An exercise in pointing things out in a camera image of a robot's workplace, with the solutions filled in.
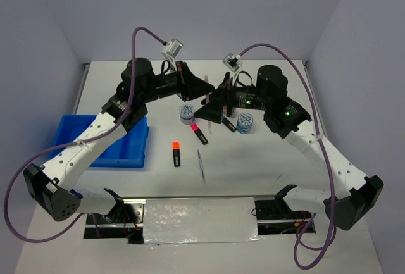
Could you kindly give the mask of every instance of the white table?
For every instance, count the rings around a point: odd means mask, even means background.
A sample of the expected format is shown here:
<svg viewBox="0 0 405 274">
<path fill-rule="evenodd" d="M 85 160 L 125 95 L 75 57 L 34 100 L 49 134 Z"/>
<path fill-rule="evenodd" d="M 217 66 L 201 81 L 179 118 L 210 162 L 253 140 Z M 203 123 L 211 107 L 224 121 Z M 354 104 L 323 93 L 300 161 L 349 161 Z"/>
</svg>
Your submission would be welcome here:
<svg viewBox="0 0 405 274">
<path fill-rule="evenodd" d="M 94 61 L 85 81 L 78 114 L 96 114 L 115 93 L 126 61 Z M 192 72 L 217 86 L 226 72 L 221 61 L 188 61 Z M 296 65 L 306 79 L 301 61 Z M 289 79 L 289 96 L 308 111 L 309 100 L 298 76 L 286 61 L 245 61 L 244 69 L 256 78 L 265 64 L 279 66 Z M 155 73 L 160 61 L 153 61 Z M 199 100 L 194 106 L 199 108 Z M 90 169 L 78 187 L 109 187 L 122 197 L 130 196 L 212 196 L 276 194 L 287 184 L 310 189 L 328 189 L 308 161 L 263 122 L 263 112 L 248 111 L 255 119 L 251 133 L 231 133 L 224 125 L 197 123 L 209 144 L 203 146 L 188 125 L 180 123 L 177 96 L 148 103 L 150 127 L 143 169 Z M 180 168 L 173 167 L 171 143 L 181 145 Z M 207 184 L 199 171 L 197 152 L 204 162 Z M 319 246 L 327 230 L 327 218 L 318 215 L 316 234 L 305 236 L 308 244 Z M 55 223 L 37 207 L 28 236 L 45 237 L 61 230 L 66 222 Z M 129 245 L 123 239 L 84 240 L 84 218 L 71 231 L 47 244 L 25 244 L 16 273 L 300 273 L 294 264 L 293 235 L 267 235 L 257 242 L 238 244 Z M 303 263 L 314 252 L 300 249 Z M 382 273 L 366 222 L 361 220 L 348 232 L 338 231 L 334 244 L 312 273 Z"/>
</svg>

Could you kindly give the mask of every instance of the blue crate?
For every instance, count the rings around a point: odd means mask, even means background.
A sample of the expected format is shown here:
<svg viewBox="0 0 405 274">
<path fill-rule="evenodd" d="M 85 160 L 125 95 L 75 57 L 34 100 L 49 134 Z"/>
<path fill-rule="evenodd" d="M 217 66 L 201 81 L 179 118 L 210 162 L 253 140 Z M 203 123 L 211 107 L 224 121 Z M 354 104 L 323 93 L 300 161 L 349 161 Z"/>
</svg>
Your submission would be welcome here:
<svg viewBox="0 0 405 274">
<path fill-rule="evenodd" d="M 53 146 L 74 141 L 96 118 L 95 115 L 65 115 L 56 132 Z M 113 143 L 91 166 L 107 168 L 143 168 L 146 140 L 149 134 L 146 117 L 120 140 Z M 62 150 L 49 153 L 53 158 Z"/>
</svg>

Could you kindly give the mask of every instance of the purple cable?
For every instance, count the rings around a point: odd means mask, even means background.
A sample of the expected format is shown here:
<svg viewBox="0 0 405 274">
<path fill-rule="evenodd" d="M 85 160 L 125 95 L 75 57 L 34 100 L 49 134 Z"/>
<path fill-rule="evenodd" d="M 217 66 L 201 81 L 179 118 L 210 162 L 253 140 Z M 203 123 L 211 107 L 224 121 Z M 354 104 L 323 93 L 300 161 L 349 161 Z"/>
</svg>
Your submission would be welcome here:
<svg viewBox="0 0 405 274">
<path fill-rule="evenodd" d="M 129 91 L 129 97 L 128 97 L 128 104 L 132 103 L 132 99 L 134 98 L 134 93 L 135 93 L 135 76 L 136 76 L 136 64 L 135 64 L 135 59 L 136 59 L 136 55 L 135 55 L 135 38 L 137 33 L 143 30 L 145 32 L 147 32 L 149 35 L 151 35 L 152 37 L 154 37 L 156 40 L 158 40 L 160 43 L 162 43 L 163 45 L 166 45 L 166 42 L 162 39 L 160 39 L 157 35 L 155 35 L 154 33 L 152 33 L 149 29 L 145 28 L 145 27 L 137 27 L 135 28 L 135 30 L 132 32 L 132 41 L 131 41 L 131 49 L 132 49 L 132 69 L 131 69 L 131 85 L 130 85 L 130 91 Z M 90 139 L 86 139 L 83 140 L 84 143 L 88 143 L 88 142 L 92 142 L 98 139 L 101 139 L 109 134 L 111 134 L 112 132 L 114 132 L 122 123 L 122 121 L 128 116 L 130 110 L 130 106 L 127 106 L 124 110 L 124 112 L 122 113 L 121 117 L 118 119 L 118 121 L 116 122 L 116 124 L 114 125 L 114 127 L 112 127 L 111 129 L 109 129 L 107 132 L 95 136 L 93 138 Z M 54 146 L 54 147 L 50 147 L 48 149 L 43 150 L 42 152 L 39 152 L 38 154 L 36 154 L 35 156 L 32 156 L 30 159 L 26 160 L 26 162 L 24 162 L 24 164 L 22 164 L 17 171 L 15 172 L 15 174 L 12 176 L 10 183 L 7 186 L 6 189 L 6 195 L 4 197 L 4 203 L 3 203 L 3 215 L 4 215 L 4 220 L 6 222 L 7 227 L 9 228 L 10 232 L 17 238 L 21 239 L 22 241 L 25 242 L 31 242 L 33 244 L 40 244 L 43 242 L 47 242 L 50 240 L 54 240 L 56 238 L 58 238 L 59 236 L 63 235 L 64 233 L 66 233 L 77 221 L 78 219 L 83 215 L 82 213 L 80 213 L 63 231 L 61 231 L 60 233 L 53 235 L 51 237 L 48 237 L 46 239 L 31 239 L 31 238 L 27 238 L 23 235 L 21 235 L 20 233 L 18 233 L 17 230 L 15 230 L 15 228 L 13 227 L 13 225 L 11 224 L 10 218 L 9 218 L 9 214 L 8 214 L 8 201 L 9 201 L 9 197 L 10 197 L 10 192 L 11 189 L 13 188 L 13 185 L 15 183 L 15 180 L 17 179 L 17 177 L 20 175 L 20 173 L 24 170 L 24 168 L 29 165 L 31 162 L 33 162 L 33 160 L 37 159 L 39 156 L 42 156 L 44 154 L 47 154 L 51 151 L 55 151 L 56 149 L 64 149 L 68 146 L 75 146 L 77 145 L 77 142 L 71 142 L 71 143 L 65 143 L 65 144 L 60 144 L 58 146 Z"/>
<path fill-rule="evenodd" d="M 312 109 L 312 113 L 314 116 L 314 124 L 315 124 L 315 132 L 316 132 L 316 136 L 319 136 L 320 134 L 320 128 L 319 128 L 319 124 L 318 124 L 318 117 L 316 114 L 316 107 L 315 107 L 315 102 L 312 98 L 312 94 L 311 91 L 308 87 L 308 85 L 305 82 L 304 77 L 301 75 L 301 73 L 299 72 L 297 66 L 294 64 L 294 62 L 292 62 L 292 60 L 283 52 L 281 51 L 279 48 L 271 45 L 271 44 L 267 44 L 267 43 L 257 43 L 257 44 L 253 44 L 251 46 L 249 46 L 248 48 L 244 49 L 239 55 L 243 56 L 245 53 L 247 53 L 248 51 L 250 51 L 251 49 L 255 48 L 255 47 L 259 47 L 259 46 L 263 46 L 263 47 L 269 47 L 273 50 L 275 50 L 276 52 L 278 52 L 279 54 L 281 54 L 289 63 L 290 65 L 293 67 L 293 69 L 296 71 L 298 77 L 300 78 L 305 91 L 309 97 L 309 102 L 311 103 L 311 109 Z M 312 222 L 314 221 L 314 218 L 316 216 L 316 213 L 314 213 L 311 217 L 311 219 L 305 224 L 305 226 L 303 227 L 303 229 L 301 230 L 301 233 L 298 235 L 297 237 L 297 241 L 294 245 L 294 261 L 296 262 L 296 265 L 298 266 L 298 268 L 302 269 L 302 270 L 309 270 L 312 269 L 314 266 L 316 266 L 321 259 L 324 257 L 328 247 L 330 246 L 330 244 L 333 242 L 333 240 L 335 239 L 334 235 L 332 235 L 332 233 L 336 233 L 336 228 L 335 228 L 335 182 L 333 181 L 333 172 L 332 172 L 332 167 L 330 166 L 330 161 L 329 161 L 329 157 L 327 154 L 327 151 L 325 149 L 325 146 L 323 145 L 322 139 L 318 140 L 319 145 L 321 147 L 321 151 L 323 154 L 323 157 L 325 158 L 325 163 L 327 165 L 327 170 L 328 170 L 328 176 L 329 176 L 329 183 L 330 183 L 330 221 L 329 221 L 329 227 L 328 227 L 328 232 L 327 232 L 327 237 L 325 239 L 325 243 L 323 244 L 323 247 L 321 248 L 311 248 L 314 251 L 320 251 L 319 255 L 315 258 L 315 260 L 310 263 L 309 265 L 302 265 L 299 263 L 298 261 L 298 257 L 297 257 L 297 249 L 298 249 L 298 245 L 302 244 L 301 239 L 302 236 L 304 235 L 305 231 L 311 226 Z"/>
<path fill-rule="evenodd" d="M 297 232 L 296 232 L 296 237 L 297 237 L 297 239 L 298 239 L 298 236 L 299 236 L 299 232 L 302 230 L 303 227 L 304 227 L 304 225 L 301 225 L 301 226 L 297 229 Z M 333 235 L 332 235 L 332 238 L 330 239 L 330 242 L 333 242 L 333 241 L 335 240 L 336 231 L 337 231 L 337 230 L 336 230 L 336 226 L 333 226 Z M 323 247 L 310 247 L 310 246 L 307 246 L 307 245 L 306 245 L 305 243 L 303 243 L 302 241 L 299 241 L 299 244 L 302 245 L 303 247 L 305 247 L 306 249 L 311 250 L 311 251 L 320 251 L 320 250 L 322 250 L 322 248 L 323 248 Z"/>
</svg>

